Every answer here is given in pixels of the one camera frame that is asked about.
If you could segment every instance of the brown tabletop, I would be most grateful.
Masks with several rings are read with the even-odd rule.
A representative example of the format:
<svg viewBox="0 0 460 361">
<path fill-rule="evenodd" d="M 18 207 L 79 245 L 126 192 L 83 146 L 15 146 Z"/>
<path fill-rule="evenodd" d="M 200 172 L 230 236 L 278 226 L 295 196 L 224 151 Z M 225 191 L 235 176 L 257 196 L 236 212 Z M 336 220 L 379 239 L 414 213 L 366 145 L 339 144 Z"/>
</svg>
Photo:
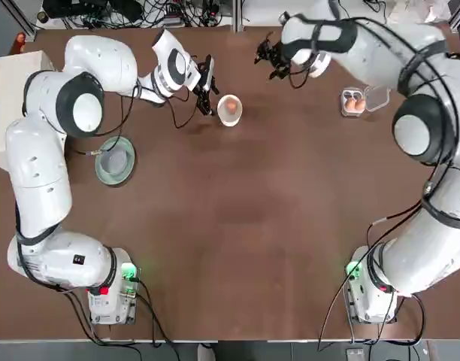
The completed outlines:
<svg viewBox="0 0 460 361">
<path fill-rule="evenodd" d="M 64 227 L 131 254 L 173 339 L 317 338 L 368 224 L 413 204 L 429 173 L 392 138 L 402 97 L 392 92 L 388 106 L 351 119 L 340 115 L 338 94 L 360 84 L 335 62 L 300 90 L 288 80 L 269 81 L 270 66 L 253 65 L 269 30 L 172 31 L 199 59 L 214 56 L 216 85 L 244 105 L 236 127 L 196 114 L 176 130 L 168 107 L 135 101 L 123 134 L 136 148 L 138 165 L 126 185 L 106 187 L 95 176 L 93 158 L 68 156 L 73 208 Z M 53 30 L 40 32 L 27 50 L 44 50 L 62 68 L 73 34 L 104 35 L 129 45 L 145 75 L 156 65 L 156 32 Z M 186 104 L 173 102 L 178 122 L 191 114 L 193 101 L 191 95 Z M 119 97 L 107 94 L 103 127 L 119 121 Z M 75 147 L 100 144 L 93 139 Z M 13 198 L 0 171 L 0 338 L 84 338 L 66 300 L 8 268 Z M 385 226 L 376 227 L 372 239 Z M 460 272 L 422 298 L 425 337 L 460 338 Z M 419 325 L 419 310 L 409 301 L 383 337 L 413 338 Z M 376 326 L 357 328 L 361 338 L 376 333 Z M 135 326 L 112 327 L 110 336 L 150 338 L 149 314 L 140 308 Z M 349 337 L 339 299 L 324 338 Z"/>
</svg>

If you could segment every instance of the white box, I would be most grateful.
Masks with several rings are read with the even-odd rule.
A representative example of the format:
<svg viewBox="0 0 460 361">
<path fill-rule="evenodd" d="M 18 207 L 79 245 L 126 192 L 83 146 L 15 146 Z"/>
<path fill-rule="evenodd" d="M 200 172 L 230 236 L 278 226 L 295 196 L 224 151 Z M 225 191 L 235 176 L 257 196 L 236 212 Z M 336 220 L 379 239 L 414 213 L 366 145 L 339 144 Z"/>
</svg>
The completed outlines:
<svg viewBox="0 0 460 361">
<path fill-rule="evenodd" d="M 0 168 L 8 171 L 6 161 L 6 128 L 23 117 L 23 89 L 28 77 L 36 71 L 55 70 L 43 51 L 0 58 Z"/>
</svg>

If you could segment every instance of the cup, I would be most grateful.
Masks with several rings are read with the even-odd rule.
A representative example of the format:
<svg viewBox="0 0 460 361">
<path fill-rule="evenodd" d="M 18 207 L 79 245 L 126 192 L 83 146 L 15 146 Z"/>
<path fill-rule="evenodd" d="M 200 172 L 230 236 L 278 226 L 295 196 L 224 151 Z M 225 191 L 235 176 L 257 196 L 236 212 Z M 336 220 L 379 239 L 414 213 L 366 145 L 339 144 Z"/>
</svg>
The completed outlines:
<svg viewBox="0 0 460 361">
<path fill-rule="evenodd" d="M 230 99 L 237 103 L 235 112 L 230 111 L 226 105 L 226 102 Z M 224 126 L 235 126 L 242 116 L 242 111 L 242 102 L 239 98 L 231 94 L 223 96 L 216 106 L 216 112 L 218 113 L 220 121 Z"/>
</svg>

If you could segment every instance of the label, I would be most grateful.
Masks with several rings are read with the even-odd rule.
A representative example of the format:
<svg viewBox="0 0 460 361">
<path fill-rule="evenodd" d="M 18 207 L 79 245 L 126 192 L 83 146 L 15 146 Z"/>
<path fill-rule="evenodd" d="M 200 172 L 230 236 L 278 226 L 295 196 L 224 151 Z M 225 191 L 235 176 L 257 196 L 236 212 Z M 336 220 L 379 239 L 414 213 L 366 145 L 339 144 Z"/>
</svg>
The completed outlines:
<svg viewBox="0 0 460 361">
<path fill-rule="evenodd" d="M 81 254 L 75 254 L 73 256 L 73 264 L 74 265 L 84 265 L 85 264 L 85 256 Z"/>
</svg>

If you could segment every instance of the green light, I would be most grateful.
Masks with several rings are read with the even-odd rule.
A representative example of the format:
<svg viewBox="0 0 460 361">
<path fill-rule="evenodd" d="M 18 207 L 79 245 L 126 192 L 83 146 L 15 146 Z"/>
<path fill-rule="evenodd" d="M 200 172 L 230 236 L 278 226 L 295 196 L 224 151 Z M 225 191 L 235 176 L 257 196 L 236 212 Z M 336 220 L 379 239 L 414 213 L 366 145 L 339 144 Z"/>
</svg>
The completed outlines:
<svg viewBox="0 0 460 361">
<path fill-rule="evenodd" d="M 352 273 L 352 276 L 354 277 L 354 279 L 357 279 L 360 277 L 360 270 L 362 269 L 362 266 L 359 265 L 359 263 L 357 261 L 352 261 L 350 262 L 346 267 L 345 267 L 345 271 L 347 273 L 347 275 L 354 269 L 356 268 L 353 273 Z"/>
<path fill-rule="evenodd" d="M 122 263 L 122 277 L 123 278 L 133 278 L 137 276 L 137 268 L 133 263 L 124 262 Z"/>
</svg>

